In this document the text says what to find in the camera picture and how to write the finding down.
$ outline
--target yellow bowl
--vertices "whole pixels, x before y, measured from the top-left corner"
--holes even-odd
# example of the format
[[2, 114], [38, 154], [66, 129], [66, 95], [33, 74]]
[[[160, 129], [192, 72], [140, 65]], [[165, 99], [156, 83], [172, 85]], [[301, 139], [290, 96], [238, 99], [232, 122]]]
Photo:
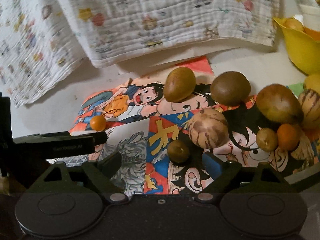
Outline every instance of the yellow bowl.
[[310, 75], [320, 73], [320, 41], [308, 34], [284, 27], [287, 18], [273, 18], [281, 27], [290, 60], [297, 68]]

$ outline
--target yellow kanji character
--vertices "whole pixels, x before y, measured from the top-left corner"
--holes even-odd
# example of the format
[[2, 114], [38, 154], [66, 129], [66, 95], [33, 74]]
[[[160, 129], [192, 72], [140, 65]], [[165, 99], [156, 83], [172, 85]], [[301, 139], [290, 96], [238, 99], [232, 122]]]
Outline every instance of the yellow kanji character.
[[156, 149], [154, 149], [153, 151], [151, 151], [151, 155], [155, 155], [157, 154], [162, 147], [166, 147], [169, 140], [168, 140], [168, 133], [172, 133], [172, 139], [175, 140], [178, 137], [179, 134], [179, 128], [178, 125], [173, 125], [167, 128], [163, 128], [162, 127], [162, 120], [158, 120], [156, 121], [156, 125], [157, 125], [157, 130], [158, 132], [151, 136], [149, 138], [149, 143], [150, 146], [153, 145], [158, 139], [161, 138], [159, 145], [157, 146]]

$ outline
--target yellow fruit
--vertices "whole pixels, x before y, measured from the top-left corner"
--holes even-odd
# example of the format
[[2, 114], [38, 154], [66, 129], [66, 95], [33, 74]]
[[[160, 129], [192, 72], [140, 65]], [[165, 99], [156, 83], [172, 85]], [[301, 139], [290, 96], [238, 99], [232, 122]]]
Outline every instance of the yellow fruit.
[[287, 19], [284, 24], [284, 27], [287, 27], [288, 29], [295, 29], [301, 32], [304, 32], [304, 27], [302, 25], [301, 22], [299, 22], [297, 19], [295, 18], [289, 18]]
[[201, 109], [188, 122], [191, 141], [201, 148], [213, 149], [228, 142], [228, 123], [224, 115], [211, 108]]
[[172, 70], [164, 84], [163, 95], [168, 102], [178, 103], [190, 96], [196, 87], [196, 77], [187, 67]]
[[307, 89], [299, 95], [299, 102], [304, 114], [302, 128], [320, 127], [320, 95], [314, 90]]
[[184, 163], [190, 156], [188, 147], [183, 141], [175, 140], [168, 145], [169, 159], [174, 163]]
[[270, 128], [262, 128], [256, 136], [256, 143], [265, 152], [272, 152], [278, 146], [278, 136]]
[[280, 125], [277, 130], [279, 148], [285, 151], [292, 151], [299, 143], [299, 131], [291, 124]]
[[90, 126], [95, 131], [103, 131], [107, 126], [107, 121], [103, 116], [96, 115], [91, 118]]
[[320, 74], [312, 74], [306, 77], [303, 88], [312, 89], [320, 95]]

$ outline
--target cartoon print cloth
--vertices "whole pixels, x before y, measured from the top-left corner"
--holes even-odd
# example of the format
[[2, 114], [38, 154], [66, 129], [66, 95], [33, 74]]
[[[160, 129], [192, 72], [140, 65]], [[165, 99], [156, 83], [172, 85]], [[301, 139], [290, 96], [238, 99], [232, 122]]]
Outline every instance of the cartoon print cloth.
[[0, 0], [0, 78], [16, 106], [40, 98], [84, 57], [57, 0]]
[[105, 67], [212, 39], [271, 46], [278, 9], [279, 0], [0, 0], [1, 82], [21, 106], [86, 56]]
[[273, 45], [279, 0], [58, 0], [95, 67], [212, 39]]

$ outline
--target cartoon face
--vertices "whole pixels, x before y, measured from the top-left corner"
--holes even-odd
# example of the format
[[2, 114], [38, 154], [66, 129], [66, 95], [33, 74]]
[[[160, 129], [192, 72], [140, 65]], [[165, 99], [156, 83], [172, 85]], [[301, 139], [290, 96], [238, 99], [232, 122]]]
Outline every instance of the cartoon face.
[[191, 97], [181, 103], [168, 102], [165, 98], [162, 98], [157, 107], [157, 111], [161, 115], [179, 114], [208, 106], [209, 103], [204, 96], [192, 94]]
[[136, 106], [141, 106], [156, 99], [158, 94], [152, 87], [139, 88], [138, 91], [133, 95], [133, 101]]
[[104, 144], [99, 144], [94, 147], [95, 152], [88, 155], [88, 160], [97, 160], [103, 150]]
[[213, 182], [212, 178], [201, 180], [199, 171], [196, 168], [188, 169], [184, 177], [184, 183], [186, 184], [187, 188], [195, 193], [202, 191], [211, 182]]
[[226, 155], [227, 160], [233, 160], [246, 167], [257, 167], [259, 162], [269, 162], [278, 171], [283, 171], [288, 162], [288, 152], [277, 148], [274, 152], [267, 153], [261, 150], [256, 143], [256, 135], [248, 127], [249, 140], [243, 134], [233, 132], [235, 145], [229, 140], [225, 145], [215, 148], [213, 154]]

